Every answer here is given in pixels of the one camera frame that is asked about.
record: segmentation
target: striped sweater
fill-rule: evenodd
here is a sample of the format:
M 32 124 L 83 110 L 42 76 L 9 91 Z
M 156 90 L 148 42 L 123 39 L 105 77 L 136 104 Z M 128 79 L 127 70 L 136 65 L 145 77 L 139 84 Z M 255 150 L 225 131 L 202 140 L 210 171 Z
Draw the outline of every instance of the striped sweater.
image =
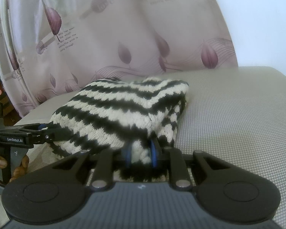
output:
M 133 166 L 145 168 L 151 162 L 150 137 L 156 136 L 161 147 L 174 146 L 188 88 L 183 81 L 157 78 L 94 81 L 53 114 L 49 127 L 68 128 L 71 135 L 69 141 L 55 142 L 53 152 L 66 157 L 128 144 Z

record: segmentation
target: silver rivet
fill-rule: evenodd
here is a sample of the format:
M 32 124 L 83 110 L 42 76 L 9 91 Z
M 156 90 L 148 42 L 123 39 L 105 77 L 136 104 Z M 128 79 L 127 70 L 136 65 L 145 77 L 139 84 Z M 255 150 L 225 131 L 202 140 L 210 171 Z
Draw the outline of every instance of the silver rivet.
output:
M 188 180 L 178 180 L 176 181 L 176 186 L 179 188 L 187 188 L 191 185 Z
M 104 188 L 107 183 L 103 180 L 96 180 L 91 184 L 94 188 Z

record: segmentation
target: hand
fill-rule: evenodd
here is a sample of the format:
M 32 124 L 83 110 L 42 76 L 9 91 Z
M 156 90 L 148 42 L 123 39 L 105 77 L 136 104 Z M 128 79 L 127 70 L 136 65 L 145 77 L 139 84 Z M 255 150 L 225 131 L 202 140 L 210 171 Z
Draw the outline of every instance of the hand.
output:
M 22 159 L 21 165 L 14 170 L 14 173 L 12 175 L 12 178 L 10 179 L 10 182 L 27 173 L 29 161 L 30 161 L 29 157 L 25 155 L 25 157 Z M 7 166 L 6 160 L 0 156 L 0 169 L 4 169 L 6 166 Z

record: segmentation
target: curtain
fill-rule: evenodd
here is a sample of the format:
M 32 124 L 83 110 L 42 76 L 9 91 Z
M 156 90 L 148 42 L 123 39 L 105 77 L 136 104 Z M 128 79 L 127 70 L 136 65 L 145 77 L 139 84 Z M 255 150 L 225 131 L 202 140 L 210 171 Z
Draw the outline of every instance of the curtain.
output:
M 0 0 L 0 75 L 22 117 L 103 77 L 235 66 L 216 0 Z

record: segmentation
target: white wall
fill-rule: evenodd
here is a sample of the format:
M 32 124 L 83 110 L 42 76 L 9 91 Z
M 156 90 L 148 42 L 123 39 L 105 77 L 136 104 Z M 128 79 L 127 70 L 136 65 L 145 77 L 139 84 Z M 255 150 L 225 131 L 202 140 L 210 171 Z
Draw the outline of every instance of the white wall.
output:
M 239 66 L 271 66 L 286 75 L 286 0 L 217 0 Z

